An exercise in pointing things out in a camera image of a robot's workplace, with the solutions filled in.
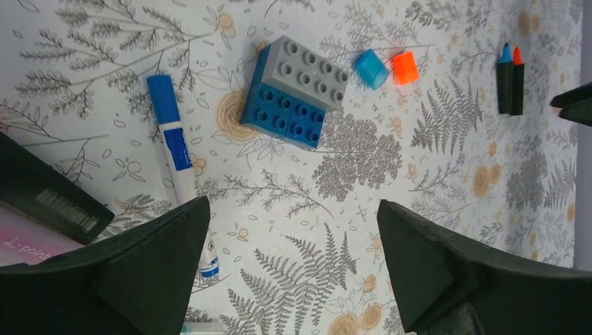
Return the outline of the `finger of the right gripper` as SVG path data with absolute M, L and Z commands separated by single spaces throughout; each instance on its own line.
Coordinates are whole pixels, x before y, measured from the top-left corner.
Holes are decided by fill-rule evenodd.
M 560 118 L 591 126 L 591 93 L 589 82 L 553 97 L 550 105 L 560 109 Z

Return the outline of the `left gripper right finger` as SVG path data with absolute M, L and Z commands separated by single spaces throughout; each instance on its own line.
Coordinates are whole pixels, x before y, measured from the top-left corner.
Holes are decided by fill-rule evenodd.
M 400 320 L 416 334 L 590 334 L 591 273 L 522 258 L 380 202 Z

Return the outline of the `light pink pen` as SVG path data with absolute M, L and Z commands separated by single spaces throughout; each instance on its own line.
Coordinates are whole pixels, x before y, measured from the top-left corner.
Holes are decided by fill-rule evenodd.
M 1 266 L 37 265 L 83 245 L 39 225 L 15 212 L 1 208 Z

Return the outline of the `light blue pen cap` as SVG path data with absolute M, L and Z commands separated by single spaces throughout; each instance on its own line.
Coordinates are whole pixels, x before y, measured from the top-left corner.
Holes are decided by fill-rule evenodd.
M 362 80 L 373 90 L 381 88 L 390 74 L 373 50 L 363 51 L 357 58 L 354 68 Z

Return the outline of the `orange highlighter black body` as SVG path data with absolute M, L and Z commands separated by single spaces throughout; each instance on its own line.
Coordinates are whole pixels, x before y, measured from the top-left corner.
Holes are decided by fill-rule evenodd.
M 524 75 L 525 64 L 521 56 L 521 49 L 516 46 L 513 53 L 512 75 L 512 116 L 523 115 L 524 111 Z

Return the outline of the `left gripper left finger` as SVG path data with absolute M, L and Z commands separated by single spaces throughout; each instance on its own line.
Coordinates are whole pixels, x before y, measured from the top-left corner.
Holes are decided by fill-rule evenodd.
M 210 221 L 196 198 L 37 265 L 1 268 L 2 334 L 178 334 Z

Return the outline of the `orange pen cap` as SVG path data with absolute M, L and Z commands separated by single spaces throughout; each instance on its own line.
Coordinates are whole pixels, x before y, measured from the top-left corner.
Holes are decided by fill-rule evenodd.
M 393 57 L 392 65 L 395 82 L 407 85 L 420 78 L 419 70 L 412 51 L 405 51 Z

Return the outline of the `blue highlighter black body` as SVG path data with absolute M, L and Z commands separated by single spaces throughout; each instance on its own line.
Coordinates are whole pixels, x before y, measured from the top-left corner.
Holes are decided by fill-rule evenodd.
M 496 64 L 496 88 L 498 99 L 498 113 L 509 114 L 512 110 L 512 83 L 514 60 L 510 46 L 505 43 L 501 57 Z

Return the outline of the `blue white whiteboard marker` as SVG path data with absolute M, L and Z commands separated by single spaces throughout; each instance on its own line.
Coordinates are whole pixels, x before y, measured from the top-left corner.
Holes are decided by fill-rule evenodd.
M 183 205 L 197 197 L 196 179 L 172 78 L 169 75 L 152 75 L 147 78 L 147 86 L 163 138 L 177 204 Z

